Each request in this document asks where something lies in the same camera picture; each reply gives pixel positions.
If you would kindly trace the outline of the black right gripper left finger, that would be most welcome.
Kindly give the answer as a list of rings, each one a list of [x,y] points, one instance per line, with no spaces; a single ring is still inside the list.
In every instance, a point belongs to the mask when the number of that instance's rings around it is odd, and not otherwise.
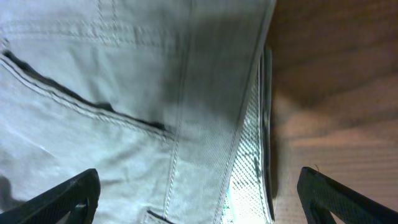
[[[66,180],[22,205],[1,214],[5,224],[92,224],[101,186],[96,169]]]

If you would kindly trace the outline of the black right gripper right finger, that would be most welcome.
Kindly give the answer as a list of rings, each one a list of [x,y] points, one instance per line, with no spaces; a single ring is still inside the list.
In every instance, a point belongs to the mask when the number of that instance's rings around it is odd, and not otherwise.
[[[308,223],[397,223],[397,212],[310,167],[303,167],[297,192]]]

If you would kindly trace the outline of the grey shorts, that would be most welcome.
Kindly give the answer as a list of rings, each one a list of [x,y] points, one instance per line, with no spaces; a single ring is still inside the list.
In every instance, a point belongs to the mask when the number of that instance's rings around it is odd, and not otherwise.
[[[1,2],[1,211],[94,168],[95,223],[219,223],[274,1]]]

